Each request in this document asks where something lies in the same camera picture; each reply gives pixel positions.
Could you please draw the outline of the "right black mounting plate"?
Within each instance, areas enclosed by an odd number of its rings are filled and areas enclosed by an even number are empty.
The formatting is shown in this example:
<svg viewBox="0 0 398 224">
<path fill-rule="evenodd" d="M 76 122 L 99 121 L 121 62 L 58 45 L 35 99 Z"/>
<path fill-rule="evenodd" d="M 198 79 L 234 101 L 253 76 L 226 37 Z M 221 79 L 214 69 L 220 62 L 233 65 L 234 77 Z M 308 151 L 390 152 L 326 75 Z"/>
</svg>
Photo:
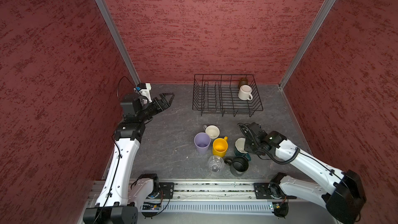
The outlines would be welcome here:
<svg viewBox="0 0 398 224">
<path fill-rule="evenodd" d="M 297 199 L 295 196 L 286 195 L 276 183 L 254 183 L 256 199 L 262 200 L 287 200 Z"/>
</svg>

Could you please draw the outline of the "small cream mug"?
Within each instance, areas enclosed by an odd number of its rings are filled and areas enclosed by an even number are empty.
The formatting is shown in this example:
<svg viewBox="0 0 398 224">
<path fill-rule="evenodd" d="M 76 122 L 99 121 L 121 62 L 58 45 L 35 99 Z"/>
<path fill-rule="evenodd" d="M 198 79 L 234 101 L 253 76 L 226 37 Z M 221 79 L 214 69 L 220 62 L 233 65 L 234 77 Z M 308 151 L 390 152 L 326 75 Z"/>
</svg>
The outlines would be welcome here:
<svg viewBox="0 0 398 224">
<path fill-rule="evenodd" d="M 203 129 L 212 140 L 217 139 L 220 135 L 220 130 L 215 125 L 203 125 Z"/>
</svg>

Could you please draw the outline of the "brown gold textured cup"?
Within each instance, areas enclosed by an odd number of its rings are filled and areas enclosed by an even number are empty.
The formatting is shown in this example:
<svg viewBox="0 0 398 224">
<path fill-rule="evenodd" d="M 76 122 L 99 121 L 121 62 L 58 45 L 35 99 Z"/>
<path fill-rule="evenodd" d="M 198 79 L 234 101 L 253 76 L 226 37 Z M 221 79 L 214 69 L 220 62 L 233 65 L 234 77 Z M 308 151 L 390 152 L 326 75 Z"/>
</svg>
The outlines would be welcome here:
<svg viewBox="0 0 398 224">
<path fill-rule="evenodd" d="M 239 80 L 238 89 L 240 89 L 242 86 L 247 86 L 247 85 L 248 85 L 248 78 L 243 77 Z"/>
</svg>

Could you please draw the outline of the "clear glass cup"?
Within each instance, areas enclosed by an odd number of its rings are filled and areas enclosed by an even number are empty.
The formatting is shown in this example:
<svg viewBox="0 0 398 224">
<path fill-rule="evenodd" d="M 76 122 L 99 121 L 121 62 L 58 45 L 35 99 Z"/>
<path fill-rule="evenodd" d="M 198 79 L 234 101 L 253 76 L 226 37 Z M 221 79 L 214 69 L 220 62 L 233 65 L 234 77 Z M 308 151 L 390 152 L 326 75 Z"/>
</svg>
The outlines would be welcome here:
<svg viewBox="0 0 398 224">
<path fill-rule="evenodd" d="M 220 156 L 211 156 L 208 160 L 208 167 L 212 173 L 219 173 L 224 169 L 225 163 Z"/>
</svg>

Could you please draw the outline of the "lilac plastic cup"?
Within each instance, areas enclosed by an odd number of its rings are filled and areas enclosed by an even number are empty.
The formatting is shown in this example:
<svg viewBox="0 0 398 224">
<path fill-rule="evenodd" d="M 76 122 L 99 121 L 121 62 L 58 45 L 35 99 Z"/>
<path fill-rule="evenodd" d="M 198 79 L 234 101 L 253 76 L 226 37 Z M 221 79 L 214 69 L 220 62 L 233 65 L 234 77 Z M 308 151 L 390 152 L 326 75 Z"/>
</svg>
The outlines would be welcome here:
<svg viewBox="0 0 398 224">
<path fill-rule="evenodd" d="M 194 137 L 194 144 L 200 154 L 205 154 L 211 143 L 211 138 L 208 134 L 201 132 Z"/>
</svg>

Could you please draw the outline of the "black mug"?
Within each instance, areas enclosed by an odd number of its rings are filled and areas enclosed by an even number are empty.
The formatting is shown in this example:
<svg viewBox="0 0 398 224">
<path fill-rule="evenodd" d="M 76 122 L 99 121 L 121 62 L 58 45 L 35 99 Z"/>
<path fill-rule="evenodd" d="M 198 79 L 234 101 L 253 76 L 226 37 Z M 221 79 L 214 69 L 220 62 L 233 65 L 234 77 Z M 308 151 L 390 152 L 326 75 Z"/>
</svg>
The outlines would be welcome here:
<svg viewBox="0 0 398 224">
<path fill-rule="evenodd" d="M 235 177 L 243 176 L 249 168 L 249 161 L 243 156 L 224 158 L 224 163 L 230 167 L 230 172 Z"/>
</svg>

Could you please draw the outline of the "white mug red inside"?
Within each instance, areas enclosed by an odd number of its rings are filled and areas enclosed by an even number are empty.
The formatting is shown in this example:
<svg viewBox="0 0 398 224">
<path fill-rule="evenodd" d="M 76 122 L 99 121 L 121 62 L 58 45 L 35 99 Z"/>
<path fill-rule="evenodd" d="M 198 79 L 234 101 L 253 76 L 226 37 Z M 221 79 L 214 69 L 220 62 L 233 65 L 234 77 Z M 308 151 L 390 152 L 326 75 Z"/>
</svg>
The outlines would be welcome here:
<svg viewBox="0 0 398 224">
<path fill-rule="evenodd" d="M 242 85 L 239 89 L 238 97 L 243 101 L 252 101 L 252 88 L 248 85 Z"/>
</svg>

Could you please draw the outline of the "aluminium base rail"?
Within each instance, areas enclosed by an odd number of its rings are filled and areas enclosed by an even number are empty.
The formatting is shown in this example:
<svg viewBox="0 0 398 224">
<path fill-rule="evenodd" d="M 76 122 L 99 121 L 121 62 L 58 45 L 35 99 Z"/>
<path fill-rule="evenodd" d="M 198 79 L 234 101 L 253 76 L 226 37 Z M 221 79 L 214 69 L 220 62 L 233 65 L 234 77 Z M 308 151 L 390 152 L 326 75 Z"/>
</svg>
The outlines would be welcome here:
<svg viewBox="0 0 398 224">
<path fill-rule="evenodd" d="M 160 182 L 175 183 L 173 199 L 156 199 Z M 127 200 L 131 202 L 135 194 L 154 193 L 154 197 L 139 199 L 140 204 L 154 203 L 160 207 L 154 213 L 243 213 L 271 215 L 279 203 L 302 203 L 300 198 L 287 200 L 256 199 L 254 183 L 267 183 L 266 180 L 193 180 L 164 179 L 159 183 L 150 178 L 131 180 L 127 186 Z"/>
</svg>

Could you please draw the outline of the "yellow mug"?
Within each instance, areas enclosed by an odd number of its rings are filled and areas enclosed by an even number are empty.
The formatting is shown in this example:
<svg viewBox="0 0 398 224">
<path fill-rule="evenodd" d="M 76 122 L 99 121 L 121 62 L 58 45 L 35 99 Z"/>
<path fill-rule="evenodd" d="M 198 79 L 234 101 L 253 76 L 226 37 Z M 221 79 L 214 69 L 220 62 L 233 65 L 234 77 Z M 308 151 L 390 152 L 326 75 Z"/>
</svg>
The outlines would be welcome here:
<svg viewBox="0 0 398 224">
<path fill-rule="evenodd" d="M 217 138 L 214 140 L 212 145 L 212 154 L 214 156 L 219 156 L 223 158 L 228 150 L 228 137 L 225 136 L 224 138 Z"/>
</svg>

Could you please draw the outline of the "black mounting plate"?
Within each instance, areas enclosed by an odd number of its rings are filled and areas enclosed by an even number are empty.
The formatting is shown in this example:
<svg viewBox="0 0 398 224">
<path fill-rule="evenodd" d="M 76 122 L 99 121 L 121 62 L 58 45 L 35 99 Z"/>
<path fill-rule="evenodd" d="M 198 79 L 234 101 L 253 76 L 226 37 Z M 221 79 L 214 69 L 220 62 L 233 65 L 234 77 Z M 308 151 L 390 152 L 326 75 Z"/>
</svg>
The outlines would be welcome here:
<svg viewBox="0 0 398 224">
<path fill-rule="evenodd" d="M 286 195 L 276 183 L 254 183 L 256 199 L 262 200 L 287 200 L 297 199 L 295 196 Z"/>
<path fill-rule="evenodd" d="M 156 199 L 173 199 L 175 183 L 172 182 L 160 182 L 159 193 Z"/>
</svg>

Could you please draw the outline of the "right aluminium corner post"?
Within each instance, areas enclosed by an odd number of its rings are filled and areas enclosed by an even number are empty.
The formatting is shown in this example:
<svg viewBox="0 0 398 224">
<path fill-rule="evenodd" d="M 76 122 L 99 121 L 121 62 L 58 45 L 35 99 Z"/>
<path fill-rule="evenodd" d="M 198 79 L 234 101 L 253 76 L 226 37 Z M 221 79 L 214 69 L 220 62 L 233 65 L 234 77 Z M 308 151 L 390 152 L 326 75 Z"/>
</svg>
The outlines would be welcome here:
<svg viewBox="0 0 398 224">
<path fill-rule="evenodd" d="M 303 39 L 302 44 L 298 48 L 294 58 L 292 59 L 288 69 L 286 70 L 284 76 L 282 77 L 279 83 L 280 91 L 283 91 L 285 86 L 287 85 L 290 77 L 293 75 L 296 67 L 300 63 L 301 59 L 305 55 L 307 49 L 309 48 L 310 44 L 312 43 L 313 39 L 315 38 L 317 32 L 321 28 L 324 20 L 326 19 L 327 15 L 329 14 L 330 10 L 332 9 L 333 5 L 335 4 L 336 0 L 324 0 L 322 3 L 316 17 L 314 18 L 311 27 L 309 28 L 305 38 Z"/>
</svg>

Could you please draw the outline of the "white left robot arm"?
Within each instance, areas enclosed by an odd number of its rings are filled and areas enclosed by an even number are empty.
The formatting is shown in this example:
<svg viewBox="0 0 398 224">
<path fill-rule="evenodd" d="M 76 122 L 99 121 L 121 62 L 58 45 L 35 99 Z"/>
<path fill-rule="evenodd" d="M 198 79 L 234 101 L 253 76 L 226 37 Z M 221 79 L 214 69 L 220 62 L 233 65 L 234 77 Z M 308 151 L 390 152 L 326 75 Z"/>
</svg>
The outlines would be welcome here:
<svg viewBox="0 0 398 224">
<path fill-rule="evenodd" d="M 113 138 L 114 153 L 104 187 L 94 207 L 86 208 L 85 224 L 135 224 L 138 211 L 145 199 L 159 191 L 156 174 L 144 174 L 129 187 L 133 162 L 140 147 L 146 123 L 168 109 L 173 93 L 162 93 L 150 98 L 149 90 L 127 94 L 120 101 L 123 120 Z"/>
</svg>

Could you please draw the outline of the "aluminium corner post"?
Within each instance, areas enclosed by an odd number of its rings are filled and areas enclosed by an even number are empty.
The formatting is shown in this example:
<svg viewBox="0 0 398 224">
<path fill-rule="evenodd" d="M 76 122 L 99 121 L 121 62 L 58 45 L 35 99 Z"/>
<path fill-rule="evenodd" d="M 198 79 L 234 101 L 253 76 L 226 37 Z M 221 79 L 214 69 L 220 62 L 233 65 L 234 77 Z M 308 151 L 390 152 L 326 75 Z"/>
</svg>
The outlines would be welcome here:
<svg viewBox="0 0 398 224">
<path fill-rule="evenodd" d="M 122 40 L 122 37 L 117 29 L 117 26 L 112 18 L 112 15 L 108 9 L 108 6 L 106 4 L 105 0 L 95 0 L 100 13 L 102 14 L 103 19 L 105 20 L 105 23 L 111 33 L 111 36 L 122 56 L 122 59 L 127 67 L 127 70 L 130 74 L 131 79 L 136 83 L 139 84 L 141 82 L 138 73 L 133 65 L 132 59 L 127 51 L 127 48 Z"/>
<path fill-rule="evenodd" d="M 280 91 L 283 91 L 285 86 L 287 85 L 290 77 L 293 75 L 296 67 L 300 63 L 301 59 L 305 55 L 307 49 L 309 48 L 310 44 L 312 43 L 313 39 L 315 38 L 317 32 L 321 28 L 324 20 L 326 19 L 327 15 L 329 14 L 330 10 L 332 9 L 333 5 L 335 4 L 336 0 L 324 0 L 322 3 L 316 17 L 314 18 L 311 27 L 309 28 L 305 38 L 303 39 L 302 44 L 298 48 L 294 58 L 292 59 L 288 69 L 286 70 L 284 76 L 282 77 L 279 83 Z"/>
</svg>

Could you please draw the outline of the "dark green white-inside mug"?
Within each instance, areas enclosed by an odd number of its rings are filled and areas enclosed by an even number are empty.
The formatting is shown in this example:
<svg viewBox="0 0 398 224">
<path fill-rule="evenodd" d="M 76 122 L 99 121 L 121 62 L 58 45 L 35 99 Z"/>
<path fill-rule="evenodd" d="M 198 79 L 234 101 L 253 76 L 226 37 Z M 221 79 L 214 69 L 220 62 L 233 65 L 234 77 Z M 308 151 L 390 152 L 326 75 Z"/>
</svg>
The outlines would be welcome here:
<svg viewBox="0 0 398 224">
<path fill-rule="evenodd" d="M 246 160 L 251 161 L 250 154 L 245 150 L 245 138 L 239 138 L 234 145 L 234 154 L 236 156 L 244 157 Z"/>
</svg>

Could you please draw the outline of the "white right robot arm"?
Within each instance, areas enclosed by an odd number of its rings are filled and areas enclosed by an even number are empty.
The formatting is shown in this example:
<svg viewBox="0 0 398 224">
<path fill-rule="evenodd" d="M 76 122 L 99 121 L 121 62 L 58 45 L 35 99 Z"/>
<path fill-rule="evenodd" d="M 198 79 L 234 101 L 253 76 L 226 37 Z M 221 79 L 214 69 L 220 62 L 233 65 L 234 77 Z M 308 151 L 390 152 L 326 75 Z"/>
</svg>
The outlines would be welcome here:
<svg viewBox="0 0 398 224">
<path fill-rule="evenodd" d="M 266 133 L 243 125 L 245 148 L 248 153 L 268 156 L 279 165 L 292 165 L 313 182 L 295 179 L 278 173 L 268 184 L 274 199 L 297 197 L 324 207 L 341 224 L 354 224 L 360 220 L 366 195 L 359 174 L 334 168 L 309 153 L 302 151 L 279 132 Z"/>
</svg>

